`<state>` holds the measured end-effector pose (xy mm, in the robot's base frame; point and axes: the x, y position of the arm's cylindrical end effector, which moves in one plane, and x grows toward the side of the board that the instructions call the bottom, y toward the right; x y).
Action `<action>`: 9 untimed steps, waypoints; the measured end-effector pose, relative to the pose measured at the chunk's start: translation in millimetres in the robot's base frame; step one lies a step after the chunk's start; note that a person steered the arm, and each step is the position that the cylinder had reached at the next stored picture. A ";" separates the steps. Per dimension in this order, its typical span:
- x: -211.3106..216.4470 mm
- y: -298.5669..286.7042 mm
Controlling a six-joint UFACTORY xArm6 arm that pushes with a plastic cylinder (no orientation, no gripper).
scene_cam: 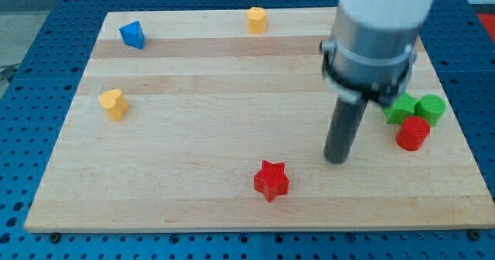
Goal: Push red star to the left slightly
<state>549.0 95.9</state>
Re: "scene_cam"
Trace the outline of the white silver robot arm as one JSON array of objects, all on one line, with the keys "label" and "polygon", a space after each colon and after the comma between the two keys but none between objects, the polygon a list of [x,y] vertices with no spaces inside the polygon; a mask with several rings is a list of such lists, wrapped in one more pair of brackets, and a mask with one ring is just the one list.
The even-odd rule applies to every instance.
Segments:
[{"label": "white silver robot arm", "polygon": [[390,106],[412,74],[418,33],[434,0],[339,0],[320,44],[327,84],[344,101]]}]

